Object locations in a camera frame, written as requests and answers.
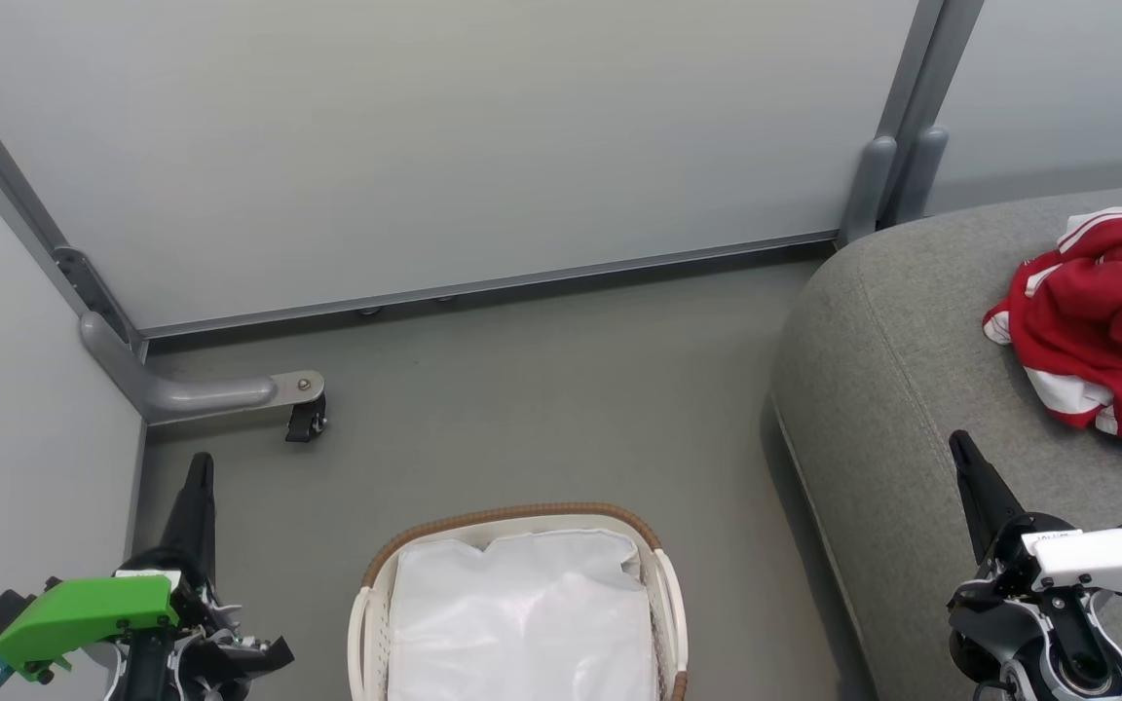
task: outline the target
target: gray sofa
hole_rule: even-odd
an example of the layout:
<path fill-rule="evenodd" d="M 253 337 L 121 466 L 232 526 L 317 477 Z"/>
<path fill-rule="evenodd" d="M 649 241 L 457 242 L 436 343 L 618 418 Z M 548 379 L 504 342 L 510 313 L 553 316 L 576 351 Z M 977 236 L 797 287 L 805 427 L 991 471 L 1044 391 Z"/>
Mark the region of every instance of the gray sofa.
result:
<path fill-rule="evenodd" d="M 981 315 L 1069 214 L 1122 190 L 996 204 L 870 236 L 798 298 L 773 402 L 884 701 L 967 700 L 947 609 L 975 570 L 947 437 L 966 430 L 1026 509 L 1122 522 L 1122 440 L 1048 417 Z M 1122 599 L 1103 612 L 1122 645 Z"/>

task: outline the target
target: white cloth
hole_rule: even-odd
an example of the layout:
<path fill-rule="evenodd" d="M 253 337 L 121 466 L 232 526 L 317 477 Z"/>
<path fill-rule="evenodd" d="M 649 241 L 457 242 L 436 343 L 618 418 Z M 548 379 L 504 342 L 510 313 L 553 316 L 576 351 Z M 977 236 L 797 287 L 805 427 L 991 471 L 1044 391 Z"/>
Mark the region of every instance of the white cloth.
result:
<path fill-rule="evenodd" d="M 388 701 L 657 701 L 646 590 L 627 570 L 635 544 L 605 529 L 404 547 Z"/>

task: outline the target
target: red jacket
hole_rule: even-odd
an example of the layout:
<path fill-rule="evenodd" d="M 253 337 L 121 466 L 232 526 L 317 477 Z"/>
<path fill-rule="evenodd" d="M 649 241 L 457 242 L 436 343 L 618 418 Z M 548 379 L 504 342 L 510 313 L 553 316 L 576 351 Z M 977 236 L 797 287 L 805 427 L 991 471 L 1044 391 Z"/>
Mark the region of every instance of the red jacket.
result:
<path fill-rule="evenodd" d="M 1122 435 L 1122 207 L 1069 218 L 1059 247 L 1015 270 L 985 335 L 1014 343 L 1056 417 Z"/>

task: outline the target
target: gray floor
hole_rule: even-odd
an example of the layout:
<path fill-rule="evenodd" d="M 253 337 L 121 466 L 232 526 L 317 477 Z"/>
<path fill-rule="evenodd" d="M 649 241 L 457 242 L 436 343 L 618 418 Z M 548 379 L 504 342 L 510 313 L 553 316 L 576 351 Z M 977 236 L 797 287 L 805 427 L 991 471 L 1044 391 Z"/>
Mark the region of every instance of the gray floor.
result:
<path fill-rule="evenodd" d="M 362 570 L 401 529 L 537 501 L 600 500 L 657 529 L 690 625 L 689 698 L 871 698 L 789 456 L 764 416 L 776 335 L 819 261 L 720 271 L 178 351 L 213 378 L 313 368 L 330 430 L 284 414 L 157 432 L 138 545 L 190 455 L 218 464 L 218 582 L 297 662 L 255 700 L 348 698 Z"/>

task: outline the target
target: laundry basket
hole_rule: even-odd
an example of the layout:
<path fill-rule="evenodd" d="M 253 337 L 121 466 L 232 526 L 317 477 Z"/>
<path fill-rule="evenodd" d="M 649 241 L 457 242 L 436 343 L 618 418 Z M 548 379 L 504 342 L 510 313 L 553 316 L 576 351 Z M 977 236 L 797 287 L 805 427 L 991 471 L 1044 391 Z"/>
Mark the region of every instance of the laundry basket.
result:
<path fill-rule="evenodd" d="M 638 547 L 642 584 L 646 587 L 662 701 L 682 701 L 687 692 L 687 616 L 673 565 L 655 533 L 638 516 L 619 506 L 514 506 L 454 516 L 406 529 L 371 560 L 349 616 L 349 689 L 352 701 L 387 701 L 392 648 L 387 609 L 401 550 L 411 543 L 459 541 L 485 547 L 495 538 L 548 533 L 552 529 L 606 528 L 628 536 Z"/>

